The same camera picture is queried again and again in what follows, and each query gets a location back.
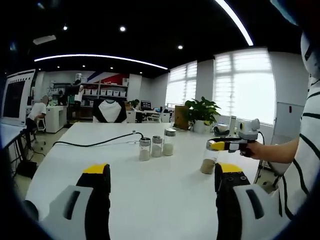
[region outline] window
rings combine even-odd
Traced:
[[[275,80],[268,50],[247,49],[215,56],[213,101],[219,113],[274,124]]]
[[[166,87],[165,104],[169,108],[184,105],[187,100],[195,98],[196,86],[196,61],[172,69]]]

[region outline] striped shirt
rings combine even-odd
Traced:
[[[273,197],[278,198],[279,214],[288,221],[307,199],[320,170],[320,79],[310,78],[304,106],[299,144],[294,160],[279,181]]]

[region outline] led strip light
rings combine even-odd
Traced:
[[[236,15],[236,13],[231,9],[231,7],[225,2],[225,0],[215,0],[217,4],[220,5],[220,7],[223,8],[223,10],[229,15],[229,17],[233,20],[233,22],[236,24],[240,32],[242,33],[243,37],[245,38],[246,42],[249,46],[253,46],[254,43],[252,42],[249,33],[247,32],[245,26],[240,21],[239,17]]]
[[[98,58],[118,59],[118,60],[125,60],[125,61],[135,62],[135,63],[139,63],[139,64],[145,64],[145,65],[153,66],[153,67],[156,67],[156,68],[168,70],[167,67],[159,66],[159,65],[152,64],[152,63],[145,62],[145,61],[139,61],[139,60],[134,60],[134,59],[131,59],[131,58],[120,57],[120,56],[99,55],[99,54],[65,54],[65,55],[55,55],[55,56],[46,56],[46,57],[37,58],[37,59],[35,59],[34,61],[35,61],[35,62],[39,62],[39,61],[42,61],[42,60],[57,59],[57,58],[67,58],[67,57],[98,57]]]

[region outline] glass jar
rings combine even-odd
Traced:
[[[148,137],[140,138],[140,161],[148,161],[150,159],[151,139]]]
[[[203,162],[200,168],[200,171],[204,174],[212,174],[215,168],[215,164],[218,161],[219,151],[211,148],[211,144],[214,144],[215,141],[208,140],[205,145]]]
[[[164,130],[162,154],[164,156],[172,156],[174,154],[174,146],[176,140],[176,130],[166,128]]]
[[[154,158],[159,158],[162,155],[162,142],[163,139],[160,136],[153,136],[152,138],[152,148],[151,156]]]

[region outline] jar lid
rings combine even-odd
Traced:
[[[208,140],[208,141],[206,142],[205,148],[206,148],[207,150],[209,150],[209,151],[216,151],[216,150],[214,150],[214,149],[211,148],[211,144],[215,144],[215,143],[216,143],[216,142],[213,141],[213,140]]]
[[[140,138],[140,146],[147,147],[151,145],[151,139],[148,137]]]
[[[162,144],[162,137],[160,136],[153,136],[152,137],[152,142],[155,144]]]
[[[164,130],[164,135],[168,136],[168,137],[174,137],[176,135],[176,130],[174,130],[172,128],[166,128]]]

